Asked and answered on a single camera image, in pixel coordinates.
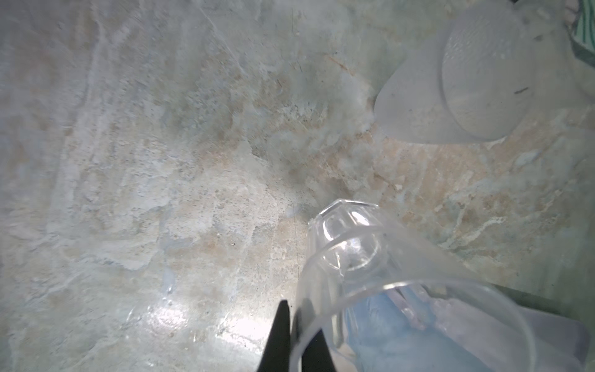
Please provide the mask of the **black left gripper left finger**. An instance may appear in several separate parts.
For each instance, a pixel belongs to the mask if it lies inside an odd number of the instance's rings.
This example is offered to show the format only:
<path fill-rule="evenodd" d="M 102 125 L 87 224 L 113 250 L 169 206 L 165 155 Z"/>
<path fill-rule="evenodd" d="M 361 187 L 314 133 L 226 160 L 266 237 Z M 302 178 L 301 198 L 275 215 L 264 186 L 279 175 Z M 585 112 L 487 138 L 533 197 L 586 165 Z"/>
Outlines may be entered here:
<path fill-rule="evenodd" d="M 287 300 L 279 302 L 257 372 L 289 372 L 291 310 Z"/>

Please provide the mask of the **lilac plastic tray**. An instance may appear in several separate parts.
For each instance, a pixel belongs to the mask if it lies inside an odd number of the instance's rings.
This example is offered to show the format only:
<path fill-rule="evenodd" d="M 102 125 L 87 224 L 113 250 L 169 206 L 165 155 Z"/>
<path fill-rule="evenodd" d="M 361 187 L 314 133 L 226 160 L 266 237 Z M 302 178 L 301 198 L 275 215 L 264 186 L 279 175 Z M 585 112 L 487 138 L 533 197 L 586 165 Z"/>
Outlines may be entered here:
<path fill-rule="evenodd" d="M 534 336 L 537 371 L 583 371 L 590 335 L 581 322 L 518 307 Z M 491 371 L 526 371 L 525 334 L 458 299 L 432 302 L 436 328 Z"/>

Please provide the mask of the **clear tall glass back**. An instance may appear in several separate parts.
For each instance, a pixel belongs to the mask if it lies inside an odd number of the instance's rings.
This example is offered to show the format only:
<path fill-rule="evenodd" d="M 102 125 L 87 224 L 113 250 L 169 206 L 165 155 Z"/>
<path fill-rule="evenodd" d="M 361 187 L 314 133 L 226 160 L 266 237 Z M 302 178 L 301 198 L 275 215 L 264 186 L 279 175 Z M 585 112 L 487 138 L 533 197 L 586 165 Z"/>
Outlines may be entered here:
<path fill-rule="evenodd" d="M 592 1 L 478 1 L 404 61 L 373 114 L 381 138 L 464 144 L 593 102 Z"/>

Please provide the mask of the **clear faceted glass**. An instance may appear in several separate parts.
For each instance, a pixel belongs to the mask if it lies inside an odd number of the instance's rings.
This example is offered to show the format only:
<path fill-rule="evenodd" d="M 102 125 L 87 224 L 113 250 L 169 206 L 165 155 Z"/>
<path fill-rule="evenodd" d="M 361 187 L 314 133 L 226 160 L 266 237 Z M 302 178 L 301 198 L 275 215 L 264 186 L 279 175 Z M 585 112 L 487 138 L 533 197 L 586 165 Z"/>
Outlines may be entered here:
<path fill-rule="evenodd" d="M 374 204 L 339 199 L 308 223 L 289 368 L 534 371 L 512 300 Z"/>

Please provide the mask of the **blue transparent tall glass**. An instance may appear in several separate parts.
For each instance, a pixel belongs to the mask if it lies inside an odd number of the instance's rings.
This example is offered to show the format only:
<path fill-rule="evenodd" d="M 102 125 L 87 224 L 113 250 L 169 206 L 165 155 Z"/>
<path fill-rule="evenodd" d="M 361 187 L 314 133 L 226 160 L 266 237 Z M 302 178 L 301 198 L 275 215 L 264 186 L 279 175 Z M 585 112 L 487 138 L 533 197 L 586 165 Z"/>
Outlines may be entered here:
<path fill-rule="evenodd" d="M 474 356 L 421 320 L 429 310 L 410 292 L 391 289 L 363 299 L 344 316 L 359 371 L 488 371 Z"/>

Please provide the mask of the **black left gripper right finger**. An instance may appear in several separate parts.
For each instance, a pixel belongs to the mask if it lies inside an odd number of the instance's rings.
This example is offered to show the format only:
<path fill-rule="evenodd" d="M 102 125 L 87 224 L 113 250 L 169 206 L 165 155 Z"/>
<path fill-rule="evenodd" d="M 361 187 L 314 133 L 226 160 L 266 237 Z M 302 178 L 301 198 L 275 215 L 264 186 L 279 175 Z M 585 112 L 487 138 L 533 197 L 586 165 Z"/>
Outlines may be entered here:
<path fill-rule="evenodd" d="M 302 372 L 336 372 L 322 330 L 312 338 L 302 355 Z"/>

